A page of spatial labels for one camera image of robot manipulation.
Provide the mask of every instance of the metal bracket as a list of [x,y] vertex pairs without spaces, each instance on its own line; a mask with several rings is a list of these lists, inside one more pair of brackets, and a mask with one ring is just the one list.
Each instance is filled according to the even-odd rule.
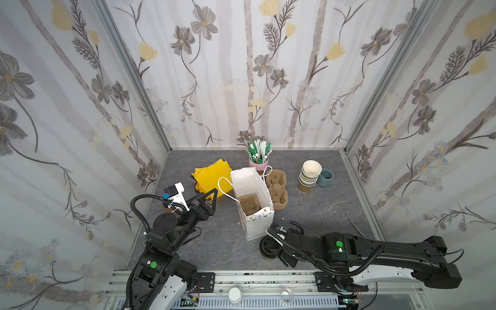
[[336,290],[334,287],[334,281],[332,281],[333,276],[325,272],[315,273],[315,282],[317,284],[317,290],[319,292],[333,292]]
[[[335,286],[337,284],[339,287],[353,287],[359,288],[361,292],[367,292],[369,290],[368,286],[356,285],[353,283],[352,278],[341,278],[335,277],[325,272],[316,272],[315,273],[315,283],[317,285],[317,290],[319,292],[333,292],[339,293],[338,288]],[[353,295],[355,291],[350,290],[350,296]]]
[[200,283],[200,293],[213,293],[215,283],[214,272],[199,272],[198,282]]

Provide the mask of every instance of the yellow cloth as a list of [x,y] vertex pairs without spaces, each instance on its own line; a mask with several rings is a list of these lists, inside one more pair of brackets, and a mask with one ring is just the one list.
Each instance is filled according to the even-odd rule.
[[[194,172],[191,174],[196,180],[195,189],[199,192],[206,193],[216,188],[219,191],[217,196],[220,197],[223,193],[218,188],[217,181],[219,181],[221,177],[225,177],[229,182],[232,182],[231,171],[232,169],[229,164],[222,159],[219,159],[206,168],[195,168]],[[224,179],[220,181],[220,186],[223,192],[228,192],[233,189],[232,185]]]

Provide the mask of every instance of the black robotic arm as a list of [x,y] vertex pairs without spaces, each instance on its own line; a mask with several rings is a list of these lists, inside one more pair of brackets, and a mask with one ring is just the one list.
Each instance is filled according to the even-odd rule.
[[276,223],[272,223],[267,232],[269,236],[260,242],[263,255],[277,257],[293,268],[299,260],[310,262],[331,275],[331,285],[327,285],[330,292],[353,291],[357,287],[366,291],[365,283],[357,281],[356,276],[372,264],[410,269],[412,279],[422,281],[431,288],[457,288],[462,279],[456,265],[446,262],[447,247],[439,236],[410,244],[382,242],[342,233],[315,238],[305,236],[300,225],[298,229],[285,230]]

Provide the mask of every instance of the paper bag handle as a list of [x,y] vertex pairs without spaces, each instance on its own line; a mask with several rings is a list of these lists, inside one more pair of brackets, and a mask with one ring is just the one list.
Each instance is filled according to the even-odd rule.
[[[239,200],[237,200],[236,198],[232,197],[231,195],[228,195],[228,194],[224,193],[224,191],[220,188],[220,179],[217,181],[217,187],[219,188],[219,190],[220,190],[220,191],[221,191],[224,195],[226,195],[227,197],[230,197],[231,199],[233,199],[233,200],[235,200],[235,201],[237,201],[237,202],[240,202]],[[230,184],[230,185],[234,188],[234,185],[233,185],[231,182],[229,182],[229,180],[228,180],[228,179],[226,179],[226,181],[227,181],[227,182],[228,182],[228,183],[229,183],[229,184]]]
[[[265,170],[267,170],[267,168],[270,168],[270,172],[268,174],[265,174]],[[267,165],[267,167],[265,167],[265,169],[263,170],[263,175],[262,175],[262,178],[263,178],[263,181],[265,182],[265,177],[270,175],[270,173],[272,172],[272,167],[270,165]]]

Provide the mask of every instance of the stack of paper cups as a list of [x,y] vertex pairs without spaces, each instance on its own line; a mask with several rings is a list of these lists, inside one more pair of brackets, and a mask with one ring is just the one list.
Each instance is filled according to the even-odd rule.
[[312,186],[317,182],[318,176],[322,172],[322,166],[315,160],[307,160],[303,163],[300,171],[298,189],[307,193],[311,191]]

